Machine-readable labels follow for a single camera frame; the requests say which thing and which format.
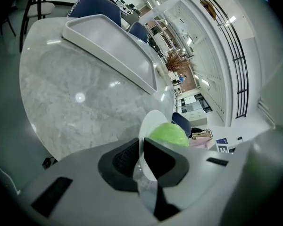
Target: black metal railing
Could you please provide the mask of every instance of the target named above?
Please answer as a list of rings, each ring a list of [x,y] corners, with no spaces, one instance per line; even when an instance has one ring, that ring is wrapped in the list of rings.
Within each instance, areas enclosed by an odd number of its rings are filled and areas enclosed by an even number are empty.
[[[230,47],[238,83],[238,107],[236,119],[243,116],[245,117],[249,103],[249,77],[243,48],[239,40],[238,34],[233,24],[230,22],[229,17],[220,7],[220,5],[216,2],[216,0],[199,1],[216,21],[220,31],[225,36],[226,41]]]

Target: dried plant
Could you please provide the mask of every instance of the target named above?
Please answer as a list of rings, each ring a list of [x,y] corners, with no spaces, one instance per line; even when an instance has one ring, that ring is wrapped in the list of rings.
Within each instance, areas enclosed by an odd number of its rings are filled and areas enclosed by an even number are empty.
[[[169,71],[184,73],[189,69],[190,62],[181,54],[177,54],[174,50],[168,53],[166,58],[166,67]]]

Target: white tray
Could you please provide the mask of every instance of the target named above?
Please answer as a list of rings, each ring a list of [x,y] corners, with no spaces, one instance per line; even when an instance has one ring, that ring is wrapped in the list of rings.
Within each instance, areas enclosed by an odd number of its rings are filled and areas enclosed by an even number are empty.
[[[110,65],[149,94],[157,91],[150,57],[127,32],[104,15],[66,23],[63,37]]]

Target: green ball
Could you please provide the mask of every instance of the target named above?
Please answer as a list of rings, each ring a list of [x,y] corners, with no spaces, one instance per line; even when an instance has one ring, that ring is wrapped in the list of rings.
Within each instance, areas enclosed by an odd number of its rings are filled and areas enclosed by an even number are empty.
[[[189,139],[184,130],[170,122],[162,123],[150,134],[150,139],[166,141],[172,144],[189,146]]]

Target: marble table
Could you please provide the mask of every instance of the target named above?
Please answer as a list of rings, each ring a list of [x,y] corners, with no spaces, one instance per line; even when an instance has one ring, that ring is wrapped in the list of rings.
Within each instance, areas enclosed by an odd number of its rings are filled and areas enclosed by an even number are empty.
[[[174,89],[162,62],[146,43],[138,44],[156,66],[158,91],[145,92],[98,58],[61,37],[72,18],[35,22],[20,61],[20,89],[27,117],[47,150],[67,155],[137,137],[151,110],[172,118]]]

